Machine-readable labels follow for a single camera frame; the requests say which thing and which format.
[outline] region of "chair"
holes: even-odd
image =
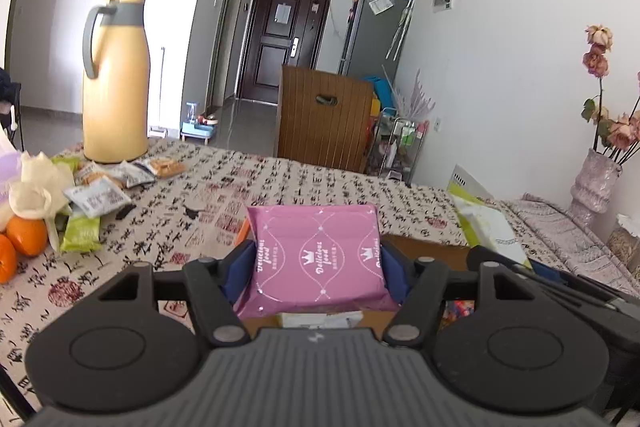
[[[11,82],[10,86],[5,89],[2,99],[10,102],[13,106],[13,114],[0,114],[0,125],[6,130],[6,134],[15,147],[15,134],[20,131],[20,148],[24,151],[24,138],[22,137],[22,115],[20,113],[20,88],[22,84]]]
[[[20,130],[20,147],[24,151],[24,140],[22,138],[22,116],[20,114],[20,88],[22,84],[12,82],[9,73],[0,68],[0,102],[8,102],[10,110],[5,114],[0,113],[0,126],[15,147],[15,133]]]
[[[372,99],[370,82],[283,66],[275,155],[363,172]]]

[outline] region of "orange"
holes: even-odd
[[[14,244],[15,250],[28,257],[44,252],[49,240],[47,225],[43,220],[18,216],[12,217],[6,224],[6,237]]]
[[[0,284],[9,282],[15,275],[18,267],[18,259],[14,245],[2,233],[0,233]]]

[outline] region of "vase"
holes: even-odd
[[[589,149],[582,170],[571,187],[574,199],[569,211],[591,228],[596,216],[607,211],[609,198],[621,172],[620,165]]]

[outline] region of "pink snack package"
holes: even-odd
[[[380,267],[376,208],[252,206],[255,270],[242,319],[281,312],[396,311]]]

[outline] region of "refrigerator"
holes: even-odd
[[[400,60],[398,54],[398,60],[394,61],[397,41],[389,58],[385,56],[408,1],[393,0],[394,5],[378,15],[371,9],[370,1],[353,0],[338,74],[351,78],[388,76],[393,85]]]

